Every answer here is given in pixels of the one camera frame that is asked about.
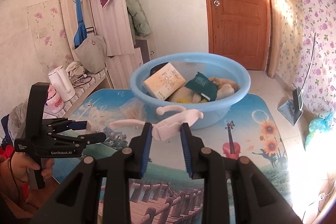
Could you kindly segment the person's left hand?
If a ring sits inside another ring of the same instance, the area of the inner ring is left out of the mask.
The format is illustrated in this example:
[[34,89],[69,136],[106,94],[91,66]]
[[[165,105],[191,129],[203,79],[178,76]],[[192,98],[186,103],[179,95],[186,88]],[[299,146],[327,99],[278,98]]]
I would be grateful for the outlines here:
[[[28,171],[27,169],[40,170],[40,166],[33,161],[28,155],[20,152],[14,152],[11,158],[11,170],[16,179],[23,182],[28,182]],[[52,177],[52,167],[54,166],[53,159],[47,159],[45,161],[45,167],[41,171],[41,175],[45,179]]]

